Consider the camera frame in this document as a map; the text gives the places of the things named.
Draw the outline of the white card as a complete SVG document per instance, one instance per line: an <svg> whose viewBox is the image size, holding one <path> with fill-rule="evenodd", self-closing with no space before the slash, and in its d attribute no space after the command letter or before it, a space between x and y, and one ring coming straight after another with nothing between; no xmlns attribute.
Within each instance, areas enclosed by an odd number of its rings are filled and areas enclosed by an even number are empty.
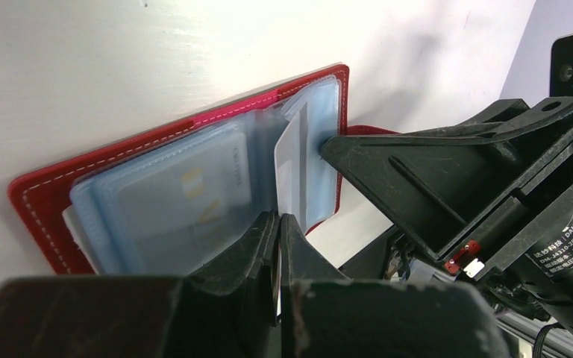
<svg viewBox="0 0 573 358"><path fill-rule="evenodd" d="M290 117L274 149L278 211L294 215L303 231L308 230L307 161L309 159L309 104Z"/></svg>

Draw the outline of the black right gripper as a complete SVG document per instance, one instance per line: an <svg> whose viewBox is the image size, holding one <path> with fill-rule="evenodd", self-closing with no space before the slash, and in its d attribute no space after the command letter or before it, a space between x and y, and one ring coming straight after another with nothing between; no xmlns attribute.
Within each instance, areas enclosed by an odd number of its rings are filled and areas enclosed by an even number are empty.
<svg viewBox="0 0 573 358"><path fill-rule="evenodd" d="M460 124L321 149L395 225L397 249L573 334L573 97L501 99Z"/></svg>

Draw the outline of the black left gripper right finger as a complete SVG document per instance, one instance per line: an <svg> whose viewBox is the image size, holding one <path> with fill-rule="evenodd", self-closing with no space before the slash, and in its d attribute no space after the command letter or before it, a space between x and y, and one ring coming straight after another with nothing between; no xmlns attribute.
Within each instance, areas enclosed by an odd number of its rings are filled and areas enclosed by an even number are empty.
<svg viewBox="0 0 573 358"><path fill-rule="evenodd" d="M467 283L355 280L281 217L284 357L508 357L488 303Z"/></svg>

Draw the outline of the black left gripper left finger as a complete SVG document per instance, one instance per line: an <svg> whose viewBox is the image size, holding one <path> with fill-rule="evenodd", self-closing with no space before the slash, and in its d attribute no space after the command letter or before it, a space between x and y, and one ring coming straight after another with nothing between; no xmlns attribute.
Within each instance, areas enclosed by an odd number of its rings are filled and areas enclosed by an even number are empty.
<svg viewBox="0 0 573 358"><path fill-rule="evenodd" d="M187 276L0 285L0 357L261 357L275 326L279 217L263 212Z"/></svg>

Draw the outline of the red leather card holder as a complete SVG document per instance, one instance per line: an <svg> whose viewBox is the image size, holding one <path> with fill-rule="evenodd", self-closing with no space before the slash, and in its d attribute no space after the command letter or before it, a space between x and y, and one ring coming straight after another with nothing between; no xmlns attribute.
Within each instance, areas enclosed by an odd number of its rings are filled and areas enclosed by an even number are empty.
<svg viewBox="0 0 573 358"><path fill-rule="evenodd" d="M349 69L328 66L14 179L7 195L58 274L189 274L263 211L309 233L339 209L320 156L347 123Z"/></svg>

